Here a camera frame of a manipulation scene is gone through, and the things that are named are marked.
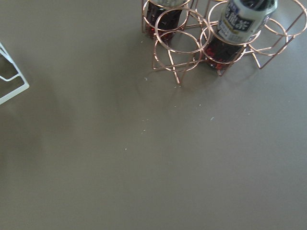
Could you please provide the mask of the tea bottle lower outer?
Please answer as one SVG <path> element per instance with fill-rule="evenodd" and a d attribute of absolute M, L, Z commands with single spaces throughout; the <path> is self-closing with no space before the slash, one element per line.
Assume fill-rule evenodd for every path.
<path fill-rule="evenodd" d="M 145 34 L 154 39 L 155 26 L 158 17 L 165 13 L 167 10 L 172 9 L 170 12 L 165 13 L 159 20 L 157 30 L 163 41 L 169 41 L 173 38 L 174 33 L 168 33 L 164 36 L 162 34 L 167 31 L 173 31 L 178 28 L 179 19 L 182 10 L 178 9 L 186 7 L 189 0 L 148 0 L 147 13 L 145 16 Z"/>

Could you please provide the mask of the tea bottle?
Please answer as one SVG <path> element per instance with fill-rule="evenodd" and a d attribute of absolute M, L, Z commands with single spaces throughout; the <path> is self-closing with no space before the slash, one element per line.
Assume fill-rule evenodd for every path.
<path fill-rule="evenodd" d="M 276 0 L 229 0 L 222 10 L 215 33 L 205 49 L 210 67 L 225 70 L 276 11 Z"/>
<path fill-rule="evenodd" d="M 157 30 L 163 41 L 169 41 L 173 38 L 174 33 L 168 33 L 164 36 L 162 34 L 167 31 L 173 31 L 178 28 L 179 19 L 182 10 L 178 9 L 186 7 L 189 0 L 148 0 L 147 13 L 145 16 L 145 34 L 154 39 L 155 26 L 158 17 L 165 13 L 167 10 L 172 9 L 170 12 L 165 13 L 159 20 Z"/>

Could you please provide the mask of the tea bottle upper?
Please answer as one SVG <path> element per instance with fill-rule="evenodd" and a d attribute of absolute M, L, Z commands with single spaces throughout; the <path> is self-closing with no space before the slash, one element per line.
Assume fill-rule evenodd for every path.
<path fill-rule="evenodd" d="M 276 11 L 276 0 L 229 0 L 222 10 L 215 33 L 205 49 L 210 67 L 225 70 Z"/>

